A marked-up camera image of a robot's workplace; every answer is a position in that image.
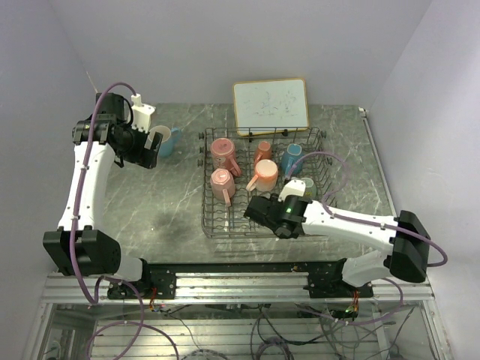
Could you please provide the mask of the light blue mug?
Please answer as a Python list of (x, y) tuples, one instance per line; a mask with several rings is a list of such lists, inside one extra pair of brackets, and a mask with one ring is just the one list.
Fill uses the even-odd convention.
[(148, 138), (150, 140), (153, 140), (155, 137), (155, 134), (161, 134), (162, 135), (162, 140), (159, 148), (158, 155), (161, 158), (166, 158), (169, 157), (174, 150), (174, 147), (176, 143), (178, 142), (182, 131), (178, 127), (173, 127), (172, 129), (168, 128), (167, 126), (164, 125), (158, 125), (153, 127), (149, 131)]

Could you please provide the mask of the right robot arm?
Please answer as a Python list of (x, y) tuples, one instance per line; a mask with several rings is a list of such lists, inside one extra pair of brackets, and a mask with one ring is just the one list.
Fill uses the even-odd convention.
[(330, 285), (341, 297), (388, 276), (413, 284), (427, 277), (429, 244), (423, 239), (428, 234), (409, 211), (400, 217), (373, 216), (325, 208), (319, 201), (296, 195), (280, 200), (272, 194), (269, 198), (253, 196), (244, 217), (270, 229), (279, 239), (330, 236), (372, 248), (370, 253), (337, 262)]

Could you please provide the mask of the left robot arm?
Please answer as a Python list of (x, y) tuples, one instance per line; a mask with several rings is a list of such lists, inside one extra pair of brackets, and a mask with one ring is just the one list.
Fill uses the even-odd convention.
[(75, 166), (70, 193), (56, 230), (45, 232), (43, 247), (65, 276), (108, 275), (127, 281), (127, 290), (146, 297), (153, 287), (142, 259), (126, 256), (103, 229), (104, 197), (112, 165), (145, 169), (157, 165), (160, 135), (149, 134), (155, 108), (140, 94), (128, 102), (119, 95), (99, 94), (96, 117), (73, 128)]

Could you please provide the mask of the mint green mug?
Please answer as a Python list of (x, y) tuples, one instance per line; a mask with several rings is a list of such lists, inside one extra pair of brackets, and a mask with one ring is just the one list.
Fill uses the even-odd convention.
[(305, 184), (305, 191), (304, 197), (307, 197), (311, 200), (315, 200), (317, 198), (317, 186), (312, 178), (304, 177), (304, 178), (296, 178), (292, 177), (292, 180), (299, 180), (304, 182)]

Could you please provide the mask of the salmon pink mug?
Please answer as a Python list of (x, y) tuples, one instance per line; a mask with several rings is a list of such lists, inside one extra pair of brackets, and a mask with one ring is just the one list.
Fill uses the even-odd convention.
[(274, 189), (278, 180), (278, 166), (268, 159), (260, 160), (254, 168), (254, 176), (248, 182), (246, 190), (267, 192)]

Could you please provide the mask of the dark blue textured mug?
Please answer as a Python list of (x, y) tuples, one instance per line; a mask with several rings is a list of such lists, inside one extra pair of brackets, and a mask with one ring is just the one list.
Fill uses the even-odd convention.
[(280, 160), (280, 169), (285, 177), (298, 175), (302, 171), (302, 161), (298, 162), (296, 167), (293, 167), (293, 165), (303, 156), (304, 152), (301, 145), (291, 143), (286, 147)]

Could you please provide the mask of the small coral mug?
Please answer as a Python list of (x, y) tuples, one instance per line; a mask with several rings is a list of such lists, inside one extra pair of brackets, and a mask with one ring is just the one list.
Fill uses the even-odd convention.
[(272, 158), (272, 144), (268, 141), (261, 141), (255, 151), (253, 164), (257, 165), (261, 160)]

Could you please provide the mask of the pink faceted mug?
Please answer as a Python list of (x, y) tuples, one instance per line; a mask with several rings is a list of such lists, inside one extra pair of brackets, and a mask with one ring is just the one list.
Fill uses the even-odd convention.
[(236, 185), (230, 171), (216, 169), (211, 174), (210, 185), (214, 198), (220, 200), (226, 207), (230, 207), (236, 193)]

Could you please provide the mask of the pink patterned mug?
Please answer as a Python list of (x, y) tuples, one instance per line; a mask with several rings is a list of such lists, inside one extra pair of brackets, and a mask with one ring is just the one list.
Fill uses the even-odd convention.
[(215, 169), (224, 169), (239, 177), (242, 171), (236, 158), (236, 147), (232, 140), (218, 138), (210, 145), (211, 158)]

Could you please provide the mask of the yellow framed whiteboard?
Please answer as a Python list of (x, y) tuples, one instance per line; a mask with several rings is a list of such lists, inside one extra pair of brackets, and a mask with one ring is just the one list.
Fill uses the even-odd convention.
[(237, 134), (274, 134), (309, 127), (306, 82), (302, 78), (236, 82), (232, 86)]

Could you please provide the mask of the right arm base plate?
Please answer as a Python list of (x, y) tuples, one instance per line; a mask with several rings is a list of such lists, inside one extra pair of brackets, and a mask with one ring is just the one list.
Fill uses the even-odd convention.
[(353, 298), (358, 293), (361, 299), (372, 298), (374, 292), (370, 286), (352, 286), (343, 280), (342, 270), (347, 258), (337, 261), (301, 262), (300, 272), (307, 273), (307, 285), (311, 299)]

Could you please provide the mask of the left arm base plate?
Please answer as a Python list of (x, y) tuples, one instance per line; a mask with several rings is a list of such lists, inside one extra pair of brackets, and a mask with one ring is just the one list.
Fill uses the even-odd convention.
[[(158, 264), (145, 265), (142, 277), (130, 284), (136, 288), (143, 299), (174, 299), (176, 295), (177, 277), (173, 270)], [(112, 283), (107, 290), (109, 300), (136, 299), (135, 292), (124, 283)]]

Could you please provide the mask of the aluminium frame rail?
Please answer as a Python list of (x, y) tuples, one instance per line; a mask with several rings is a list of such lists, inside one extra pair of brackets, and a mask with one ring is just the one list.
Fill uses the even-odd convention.
[[(314, 290), (308, 281), (307, 273), (178, 273), (173, 276), (173, 285), (167, 285), (166, 294), (158, 290), (155, 304), (239, 304), (239, 303), (276, 303), (276, 302), (350, 302), (352, 292), (347, 295), (322, 294)], [(403, 292), (403, 300), (424, 301), (434, 299), (434, 291), (428, 281), (420, 284), (394, 281)], [(108, 296), (113, 290), (108, 282), (100, 285), (99, 303), (133, 304), (136, 298), (113, 299)], [(400, 290), (387, 280), (375, 280), (367, 289), (358, 290), (362, 301), (396, 302), (400, 299)], [(46, 304), (88, 305), (75, 277), (50, 274), (43, 288), (40, 300)]]

